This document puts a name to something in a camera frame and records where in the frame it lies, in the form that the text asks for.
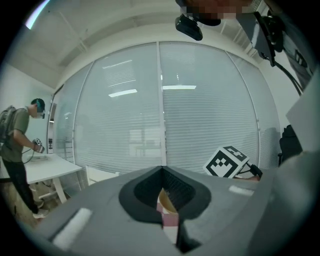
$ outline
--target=white desk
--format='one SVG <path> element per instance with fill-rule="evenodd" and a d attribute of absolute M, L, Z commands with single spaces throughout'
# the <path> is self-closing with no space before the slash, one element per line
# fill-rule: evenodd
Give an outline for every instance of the white desk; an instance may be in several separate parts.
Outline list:
<path fill-rule="evenodd" d="M 56 154 L 46 154 L 47 160 L 30 161 L 25 164 L 26 180 L 29 184 L 53 180 L 61 203 L 67 201 L 59 177 L 80 171 L 82 167 L 68 162 Z"/>

